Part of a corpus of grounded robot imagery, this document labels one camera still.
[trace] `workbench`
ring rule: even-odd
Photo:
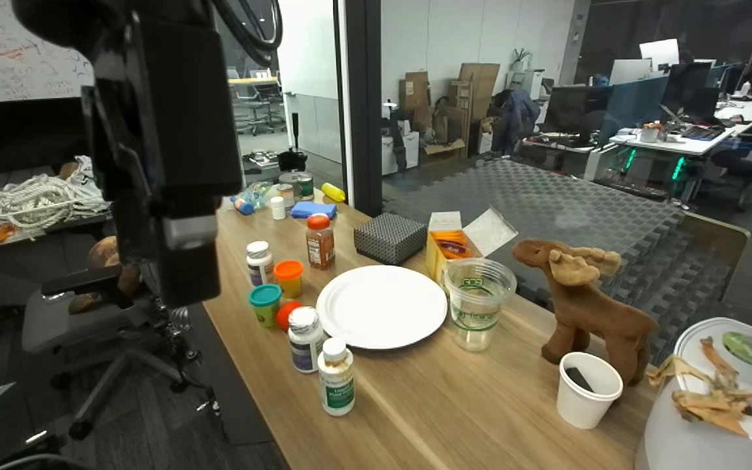
[[[306,226],[232,208],[218,221],[223,295],[205,311],[291,466],[633,466],[654,388],[628,388],[596,430],[566,426],[556,413],[558,371],[540,358],[553,315],[526,297],[508,302],[484,354],[461,350],[446,323],[404,350],[355,350],[359,405],[327,416],[320,379],[293,367],[288,336],[254,318],[242,267],[246,243],[258,238],[274,259],[306,262]],[[338,273],[376,264],[353,245],[365,221],[340,208],[338,264],[306,268],[303,302],[314,305]]]
[[[709,166],[710,153],[731,147],[737,139],[752,131],[752,96],[718,102],[716,118],[724,123],[743,118],[743,123],[726,126],[720,128],[718,135],[705,135],[705,139],[673,135],[669,140],[664,139],[645,140],[638,128],[634,131],[628,128],[617,132],[612,144],[620,148],[633,148],[633,151],[620,151],[615,158],[612,158],[612,151],[600,153],[603,165],[598,161],[598,166],[603,169],[598,179],[615,188],[639,191],[645,188],[645,182],[650,179],[655,169],[655,157],[660,157],[669,161],[664,174],[669,178],[669,186],[672,186],[660,195],[689,203],[702,186],[701,169]]]

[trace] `small box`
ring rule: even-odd
[[[430,278],[441,281],[449,259],[485,259],[513,238],[518,233],[494,208],[485,208],[467,226],[462,226],[461,212],[430,212],[427,268]]]
[[[427,245],[427,226],[421,221],[382,215],[370,224],[353,233],[355,251],[382,264],[404,264]]]

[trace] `wooden table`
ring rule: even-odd
[[[355,254],[353,226],[369,217],[340,208],[338,264],[306,268],[303,301],[338,273],[373,264]],[[206,302],[227,354],[293,466],[633,466],[654,405],[629,388],[596,430],[556,413],[556,365],[540,358],[553,315],[515,297],[484,354],[458,348],[449,325],[394,352],[355,350],[359,405],[344,418],[321,408],[320,379],[291,362],[288,336],[248,307],[246,243],[269,239],[278,259],[306,262],[306,226],[266,212],[220,212],[223,295]]]

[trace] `white wall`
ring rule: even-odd
[[[558,81],[575,0],[382,0],[382,94],[397,98],[407,71],[429,71],[433,98],[461,62],[498,62],[513,49]]]
[[[0,0],[0,102],[79,96],[82,84],[92,84],[86,58],[41,41],[15,21],[10,0]]]
[[[280,11],[286,21],[280,76],[288,115],[301,118],[301,148],[342,161],[331,0],[280,0]]]

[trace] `computer monitor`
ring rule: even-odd
[[[680,40],[660,40],[660,41],[639,41],[639,58],[654,62],[654,71],[660,66],[681,62]]]
[[[545,132],[579,132],[577,144],[588,144],[590,132],[603,123],[608,92],[592,87],[553,87]]]
[[[654,76],[650,59],[615,59],[612,84],[634,84]]]
[[[603,132],[615,135],[620,128],[639,128],[643,123],[658,119],[664,115],[664,94],[667,79],[608,87]]]
[[[664,104],[692,123],[712,123],[718,92],[710,62],[686,62],[672,71]]]

